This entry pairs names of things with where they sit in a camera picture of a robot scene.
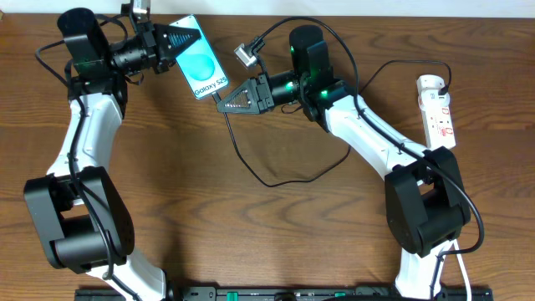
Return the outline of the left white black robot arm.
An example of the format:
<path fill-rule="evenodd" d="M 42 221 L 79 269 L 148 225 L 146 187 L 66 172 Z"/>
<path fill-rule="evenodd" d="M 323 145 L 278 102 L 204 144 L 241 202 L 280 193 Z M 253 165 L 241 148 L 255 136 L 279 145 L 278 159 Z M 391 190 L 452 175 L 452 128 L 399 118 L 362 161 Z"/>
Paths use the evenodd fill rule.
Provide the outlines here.
<path fill-rule="evenodd" d="M 108 169 L 129 86 L 140 84 L 147 69 L 166 72 L 201 32 L 153 23 L 135 3 L 123 5 L 121 16 L 130 21 L 117 43 L 104 35 L 105 15 L 73 8 L 59 16 L 71 56 L 59 77 L 68 91 L 69 128 L 46 174 L 26 182 L 24 201 L 53 268 L 98 278 L 127 300 L 180 300 L 166 271 L 137 249 Z"/>

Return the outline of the teal screen Galaxy smartphone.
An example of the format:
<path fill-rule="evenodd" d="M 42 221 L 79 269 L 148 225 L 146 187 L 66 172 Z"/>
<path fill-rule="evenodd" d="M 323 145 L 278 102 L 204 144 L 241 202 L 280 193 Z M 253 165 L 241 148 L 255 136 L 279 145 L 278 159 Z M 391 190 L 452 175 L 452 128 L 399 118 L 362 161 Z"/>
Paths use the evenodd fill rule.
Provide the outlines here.
<path fill-rule="evenodd" d="M 193 28 L 200 33 L 200 38 L 176 57 L 176 62 L 195 98 L 203 99 L 226 88 L 230 84 L 230 80 L 196 17 L 194 15 L 186 16 L 171 23 L 171 26 Z"/>

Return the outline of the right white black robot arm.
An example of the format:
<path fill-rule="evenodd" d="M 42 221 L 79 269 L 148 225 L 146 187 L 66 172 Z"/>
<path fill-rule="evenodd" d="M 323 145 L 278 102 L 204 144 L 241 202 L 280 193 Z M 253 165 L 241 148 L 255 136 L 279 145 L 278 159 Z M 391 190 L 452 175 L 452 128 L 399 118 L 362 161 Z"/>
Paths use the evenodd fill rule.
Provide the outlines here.
<path fill-rule="evenodd" d="M 478 219 L 452 151 L 451 81 L 433 74 L 417 79 L 425 132 L 419 144 L 365 103 L 360 84 L 334 75 L 326 31 L 320 22 L 295 28 L 289 35 L 293 67 L 275 75 L 262 70 L 219 99 L 217 109 L 224 115 L 261 115 L 297 103 L 310 121 L 361 155 L 385 184 L 387 224 L 401 248 L 395 294 L 436 299 L 444 259 L 462 255 L 461 229 Z"/>

